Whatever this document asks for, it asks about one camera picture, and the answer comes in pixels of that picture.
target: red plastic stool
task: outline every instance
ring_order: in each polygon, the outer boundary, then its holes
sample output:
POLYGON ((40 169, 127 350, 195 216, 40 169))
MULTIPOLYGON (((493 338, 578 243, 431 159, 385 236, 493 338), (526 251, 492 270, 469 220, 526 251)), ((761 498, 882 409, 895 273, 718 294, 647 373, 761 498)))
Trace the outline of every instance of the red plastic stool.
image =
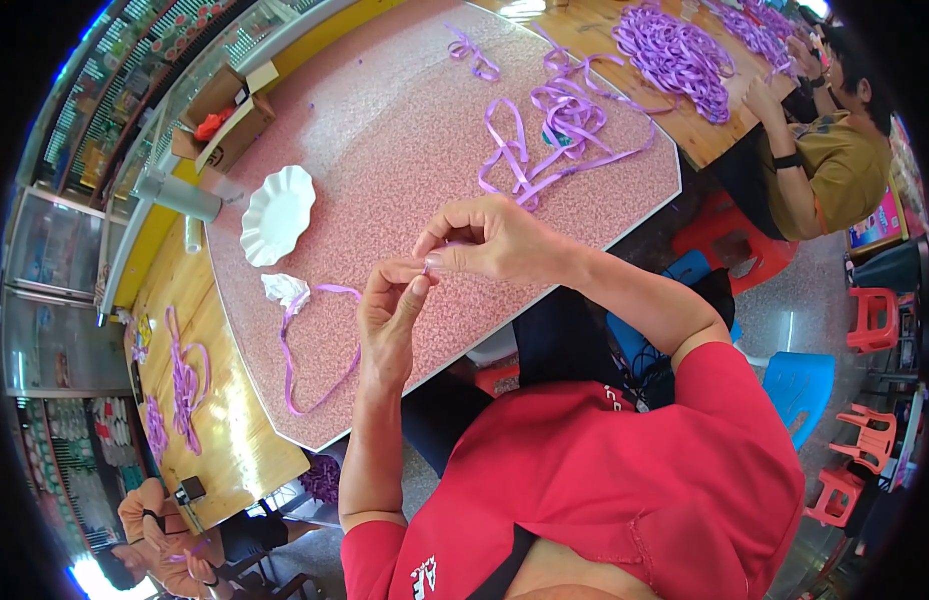
POLYGON ((847 345, 866 354, 897 344, 897 294, 883 287, 852 287, 847 293, 858 299, 858 318, 854 331, 847 334, 847 345), (883 327, 878 326, 882 311, 888 315, 883 327))
POLYGON ((848 454, 854 458, 854 462, 864 465, 875 475, 879 474, 888 463, 890 450, 894 447, 894 434, 897 431, 897 418, 891 413, 876 413, 866 406, 860 404, 851 404, 851 410, 858 414, 838 413, 838 421, 851 423, 853 426, 861 427, 858 432, 858 441, 855 445, 840 445, 839 443, 830 443, 828 447, 835 452, 848 454), (867 423, 879 421, 888 424, 884 431, 868 427, 867 423), (877 459, 877 464, 866 460, 866 455, 870 454, 877 459))
POLYGON ((491 397, 497 398, 500 394, 494 391, 494 384, 506 378, 516 378, 521 373, 520 365, 500 366, 498 368, 482 368, 474 376, 474 384, 488 392, 491 397))
POLYGON ((723 190, 704 200, 698 217, 674 235, 671 247, 679 257, 696 249, 704 255, 711 269, 720 269, 724 265, 714 252, 714 243, 737 232, 746 234, 750 246, 748 260, 753 258, 754 264, 741 277, 731 278, 731 294, 736 296, 764 283, 791 264, 797 242, 772 240, 761 233, 723 190))
POLYGON ((858 502, 865 482, 851 474, 847 468, 823 468, 818 480, 824 484, 818 502, 813 507, 804 507, 806 517, 817 519, 821 524, 843 527, 858 502))

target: crumpled tissue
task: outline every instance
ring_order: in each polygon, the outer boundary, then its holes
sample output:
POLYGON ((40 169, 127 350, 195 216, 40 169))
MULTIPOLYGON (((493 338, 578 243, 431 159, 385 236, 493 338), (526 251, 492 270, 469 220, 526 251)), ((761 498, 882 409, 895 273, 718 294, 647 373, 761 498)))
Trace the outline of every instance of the crumpled tissue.
POLYGON ((304 299, 294 308, 292 315, 296 315, 301 307, 306 305, 311 299, 311 288, 308 282, 299 280, 289 274, 279 272, 276 274, 262 274, 261 282, 265 284, 265 296, 270 301, 281 301, 281 306, 288 307, 291 302, 301 294, 305 294, 304 299))

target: red t-shirt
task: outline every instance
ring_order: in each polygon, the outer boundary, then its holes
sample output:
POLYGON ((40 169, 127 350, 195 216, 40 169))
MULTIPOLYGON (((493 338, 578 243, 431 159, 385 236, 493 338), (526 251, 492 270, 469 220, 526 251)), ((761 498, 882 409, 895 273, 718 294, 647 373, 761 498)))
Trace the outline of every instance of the red t-shirt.
POLYGON ((668 600, 761 598, 801 516, 791 439, 729 344, 691 351, 674 388, 674 405, 645 414, 597 382, 503 394, 407 528, 370 521, 344 536, 348 597, 465 598, 518 524, 668 600))

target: black wristwatch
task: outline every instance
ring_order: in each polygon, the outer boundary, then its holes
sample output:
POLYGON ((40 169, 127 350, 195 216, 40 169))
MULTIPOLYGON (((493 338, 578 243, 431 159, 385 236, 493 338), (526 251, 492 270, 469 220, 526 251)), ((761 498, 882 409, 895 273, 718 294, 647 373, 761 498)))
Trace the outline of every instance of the black wristwatch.
POLYGON ((771 164, 774 165, 775 171, 780 171, 781 169, 787 169, 789 167, 803 167, 804 163, 801 161, 801 157, 797 154, 789 154, 786 157, 782 156, 781 158, 775 157, 771 160, 771 164))

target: cardboard box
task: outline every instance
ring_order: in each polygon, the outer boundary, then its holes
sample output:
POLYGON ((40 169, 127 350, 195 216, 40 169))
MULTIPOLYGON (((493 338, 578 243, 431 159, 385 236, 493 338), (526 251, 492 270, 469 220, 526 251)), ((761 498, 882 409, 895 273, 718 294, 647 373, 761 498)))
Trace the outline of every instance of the cardboard box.
POLYGON ((171 133, 170 151, 176 157, 194 161, 200 173, 205 166, 227 173, 244 151, 267 129, 274 110, 261 89, 278 77, 272 62, 266 62, 247 77, 229 64, 222 66, 188 104, 178 119, 191 131, 176 127, 171 133), (246 97, 209 142, 194 139, 192 133, 209 114, 233 108, 236 98, 246 97))

